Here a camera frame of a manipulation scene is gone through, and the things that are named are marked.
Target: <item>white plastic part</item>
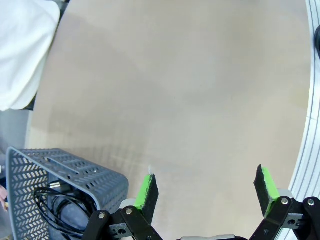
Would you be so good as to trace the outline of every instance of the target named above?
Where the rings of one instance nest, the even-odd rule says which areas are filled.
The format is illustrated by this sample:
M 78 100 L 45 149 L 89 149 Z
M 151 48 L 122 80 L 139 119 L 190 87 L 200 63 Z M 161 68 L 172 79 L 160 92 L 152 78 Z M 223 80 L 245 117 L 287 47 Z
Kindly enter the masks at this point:
M 34 98 L 59 18 L 53 1 L 0 0 L 0 111 Z
M 299 202 L 320 196 L 320 59 L 314 46 L 314 34 L 320 25 L 320 1 L 306 0 L 311 40 L 311 80 L 309 103 L 302 144 L 289 190 Z M 283 229 L 278 240 L 296 240 L 292 231 Z

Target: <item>table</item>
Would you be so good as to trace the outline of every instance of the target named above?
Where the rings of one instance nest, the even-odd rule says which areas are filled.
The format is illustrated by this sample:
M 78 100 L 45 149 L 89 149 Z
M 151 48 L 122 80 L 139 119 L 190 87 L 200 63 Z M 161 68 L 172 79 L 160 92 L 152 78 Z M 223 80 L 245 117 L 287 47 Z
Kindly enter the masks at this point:
M 306 120 L 310 44 L 298 0 L 71 1 L 48 57 L 29 148 L 156 174 L 163 239 L 262 219 L 258 164 L 287 188 Z

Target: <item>white corrugated surface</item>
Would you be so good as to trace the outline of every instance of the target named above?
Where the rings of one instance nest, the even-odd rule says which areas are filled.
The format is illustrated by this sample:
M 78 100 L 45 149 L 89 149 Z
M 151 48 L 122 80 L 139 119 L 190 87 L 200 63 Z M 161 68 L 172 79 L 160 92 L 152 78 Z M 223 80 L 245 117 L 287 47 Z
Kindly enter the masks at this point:
M 314 47 L 314 34 L 320 25 L 319 0 L 306 0 L 308 12 L 310 39 L 311 39 L 311 74 L 309 104 L 305 122 L 305 129 L 299 156 L 293 172 L 289 189 L 293 196 L 302 202 L 305 198 L 320 196 L 320 59 Z M 279 240 L 295 240 L 292 231 L 284 229 L 278 237 Z

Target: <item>gray floor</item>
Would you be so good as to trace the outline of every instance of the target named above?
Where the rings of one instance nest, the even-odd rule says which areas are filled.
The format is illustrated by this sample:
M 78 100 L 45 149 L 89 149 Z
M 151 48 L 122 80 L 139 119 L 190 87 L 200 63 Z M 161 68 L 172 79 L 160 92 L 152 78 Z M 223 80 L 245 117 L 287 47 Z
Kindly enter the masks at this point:
M 28 110 L 0 111 L 0 150 L 5 153 L 12 146 L 22 149 L 26 144 Z

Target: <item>pink object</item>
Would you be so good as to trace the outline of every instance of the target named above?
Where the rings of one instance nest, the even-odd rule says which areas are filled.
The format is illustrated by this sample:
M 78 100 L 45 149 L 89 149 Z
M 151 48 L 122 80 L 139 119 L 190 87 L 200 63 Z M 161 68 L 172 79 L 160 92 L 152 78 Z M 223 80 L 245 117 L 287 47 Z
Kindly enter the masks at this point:
M 5 199 L 7 198 L 7 196 L 8 196 L 7 190 L 0 185 L 0 202 L 5 211 L 7 211 L 6 202 L 5 202 Z

